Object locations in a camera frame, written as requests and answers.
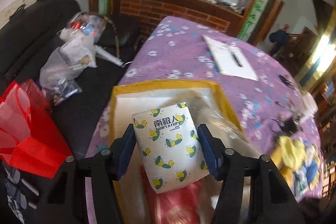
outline plastic wrap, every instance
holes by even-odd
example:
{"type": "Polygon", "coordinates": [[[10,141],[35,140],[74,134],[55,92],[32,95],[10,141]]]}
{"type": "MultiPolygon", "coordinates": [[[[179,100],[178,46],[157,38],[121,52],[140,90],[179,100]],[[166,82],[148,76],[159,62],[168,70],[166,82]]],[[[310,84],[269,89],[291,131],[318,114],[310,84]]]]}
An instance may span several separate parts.
{"type": "Polygon", "coordinates": [[[189,90],[180,93],[166,104],[175,104],[180,101],[187,102],[196,128],[205,123],[212,136],[219,138],[226,148],[232,148],[245,157],[257,159],[261,156],[261,153],[249,143],[246,135],[219,109],[209,107],[198,92],[189,90]]]}
{"type": "Polygon", "coordinates": [[[105,30],[106,22],[98,15],[78,13],[68,22],[67,27],[69,29],[79,30],[84,35],[93,35],[94,42],[97,43],[105,30]]]}
{"type": "Polygon", "coordinates": [[[178,190],[157,194],[152,189],[143,166],[140,167],[140,173],[153,224],[200,223],[197,204],[203,179],[178,190]]]}
{"type": "Polygon", "coordinates": [[[47,63],[41,68],[40,85],[52,96],[53,104],[58,105],[70,96],[82,92],[74,78],[78,77],[87,65],[71,66],[61,54],[60,48],[55,49],[47,63]]]}

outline plastic bag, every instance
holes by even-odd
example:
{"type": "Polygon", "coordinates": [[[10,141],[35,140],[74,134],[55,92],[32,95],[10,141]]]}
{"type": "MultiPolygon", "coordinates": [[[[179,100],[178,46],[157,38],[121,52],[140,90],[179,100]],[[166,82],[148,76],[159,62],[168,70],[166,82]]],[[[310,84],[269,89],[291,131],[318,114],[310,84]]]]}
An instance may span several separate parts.
{"type": "Polygon", "coordinates": [[[200,223],[197,204],[203,179],[178,190],[157,194],[152,189],[143,166],[140,167],[140,173],[153,224],[200,223]]]}
{"type": "Polygon", "coordinates": [[[95,43],[98,42],[105,27],[105,20],[100,16],[88,13],[78,13],[68,23],[69,29],[79,30],[84,35],[93,35],[95,43]]]}
{"type": "Polygon", "coordinates": [[[32,79],[28,79],[20,84],[25,92],[27,92],[31,104],[42,107],[49,116],[51,116],[51,106],[49,100],[40,90],[40,88],[34,83],[32,79]]]}
{"type": "Polygon", "coordinates": [[[16,82],[0,104],[0,158],[17,169],[52,178],[71,155],[52,119],[16,82]]]}
{"type": "Polygon", "coordinates": [[[67,62],[71,65],[86,65],[96,68],[96,49],[93,35],[83,35],[78,30],[64,29],[60,37],[66,41],[60,52],[67,57],[67,62]]]}
{"type": "Polygon", "coordinates": [[[261,153],[255,149],[232,122],[216,108],[209,107],[202,95],[194,90],[182,92],[164,105],[171,105],[181,101],[187,102],[191,117],[197,128],[205,123],[215,138],[219,138],[226,148],[232,148],[242,156],[259,158],[261,153]]]}
{"type": "MultiPolygon", "coordinates": [[[[255,149],[236,125],[229,121],[221,111],[209,107],[202,95],[194,90],[182,92],[175,98],[169,100],[164,105],[175,104],[180,101],[187,102],[191,117],[197,128],[205,123],[215,138],[219,138],[226,148],[232,148],[245,157],[259,158],[261,153],[255,149]]],[[[244,179],[243,199],[241,204],[241,220],[247,218],[250,198],[251,179],[244,179]]],[[[221,192],[222,182],[216,181],[211,175],[204,178],[204,184],[199,193],[198,213],[202,223],[210,223],[214,210],[216,208],[219,194],[221,192]]]]}
{"type": "Polygon", "coordinates": [[[78,77],[87,65],[69,65],[60,52],[55,49],[49,56],[47,63],[41,68],[40,85],[53,98],[54,105],[58,105],[73,94],[83,92],[74,78],[78,77]]]}

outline yellow cloth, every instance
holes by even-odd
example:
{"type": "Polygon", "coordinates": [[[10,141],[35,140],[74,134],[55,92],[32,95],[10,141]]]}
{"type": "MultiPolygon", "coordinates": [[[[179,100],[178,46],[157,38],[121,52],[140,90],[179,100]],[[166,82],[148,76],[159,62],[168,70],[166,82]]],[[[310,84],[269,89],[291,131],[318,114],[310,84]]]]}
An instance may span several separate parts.
{"type": "Polygon", "coordinates": [[[299,140],[292,141],[287,136],[281,136],[279,138],[279,145],[284,165],[294,172],[299,170],[303,161],[306,159],[304,144],[299,140]]]}
{"type": "Polygon", "coordinates": [[[280,169],[280,173],[287,182],[289,188],[292,188],[294,185],[293,171],[289,167],[284,166],[280,169]]]}
{"type": "Polygon", "coordinates": [[[281,165],[282,165],[281,147],[279,145],[274,150],[274,152],[272,153],[271,159],[274,162],[274,164],[276,165],[276,167],[278,167],[278,169],[279,169],[281,167],[281,165]]]}

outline light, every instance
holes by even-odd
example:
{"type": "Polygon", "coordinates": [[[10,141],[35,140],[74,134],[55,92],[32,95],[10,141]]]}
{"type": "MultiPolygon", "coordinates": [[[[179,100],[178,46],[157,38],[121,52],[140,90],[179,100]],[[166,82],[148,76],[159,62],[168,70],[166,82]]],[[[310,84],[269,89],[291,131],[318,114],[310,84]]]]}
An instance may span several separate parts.
{"type": "Polygon", "coordinates": [[[312,58],[311,58],[311,62],[314,64],[316,63],[316,61],[320,58],[320,56],[323,54],[326,46],[329,43],[330,38],[328,36],[326,36],[325,34],[322,35],[320,42],[318,43],[312,58]]]}
{"type": "Polygon", "coordinates": [[[316,70],[318,72],[324,73],[329,68],[331,62],[333,62],[335,56],[335,45],[328,45],[321,57],[321,62],[316,70]]]}

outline table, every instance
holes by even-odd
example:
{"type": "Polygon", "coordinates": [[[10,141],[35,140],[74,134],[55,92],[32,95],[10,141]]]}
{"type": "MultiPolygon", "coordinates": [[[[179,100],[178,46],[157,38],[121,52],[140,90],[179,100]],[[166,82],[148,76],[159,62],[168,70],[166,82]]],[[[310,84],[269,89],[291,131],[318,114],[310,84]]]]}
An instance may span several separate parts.
{"type": "MultiPolygon", "coordinates": [[[[218,82],[235,109],[241,126],[251,143],[264,154],[271,154],[275,146],[279,115],[290,115],[288,99],[299,103],[297,87],[286,87],[279,79],[283,75],[294,82],[289,72],[275,59],[256,47],[229,37],[209,27],[177,17],[166,17],[143,45],[119,85],[153,79],[193,79],[218,82]],[[239,47],[259,77],[259,81],[221,75],[216,68],[202,35],[239,47]]],[[[87,156],[107,147],[109,134],[109,106],[103,112],[87,156]]],[[[320,135],[312,118],[295,135],[320,147],[320,135]]],[[[322,181],[305,197],[321,198],[322,181]]]]}

